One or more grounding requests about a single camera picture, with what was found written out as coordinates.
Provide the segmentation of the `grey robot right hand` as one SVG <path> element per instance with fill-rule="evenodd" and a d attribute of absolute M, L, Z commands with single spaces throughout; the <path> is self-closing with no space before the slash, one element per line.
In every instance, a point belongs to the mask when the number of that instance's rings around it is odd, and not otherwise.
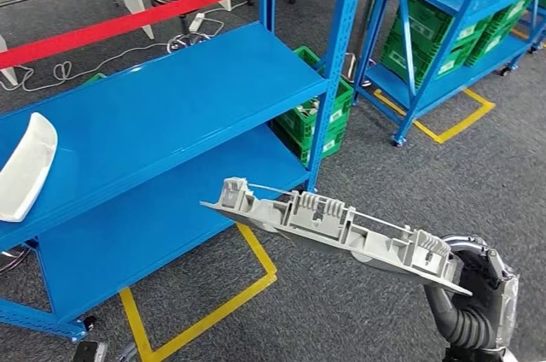
<path fill-rule="evenodd" d="M 447 324 L 452 320 L 454 308 L 451 298 L 443 289 L 425 285 L 425 294 L 437 324 Z"/>

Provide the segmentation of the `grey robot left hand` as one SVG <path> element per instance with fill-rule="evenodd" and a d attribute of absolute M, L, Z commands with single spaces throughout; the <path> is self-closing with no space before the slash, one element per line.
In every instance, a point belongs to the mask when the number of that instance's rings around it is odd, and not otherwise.
<path fill-rule="evenodd" d="M 125 346 L 123 350 L 121 350 L 117 356 L 116 362 L 134 361 L 134 359 L 137 353 L 138 353 L 138 349 L 137 348 L 136 344 L 134 342 L 131 342 L 131 343 Z"/>

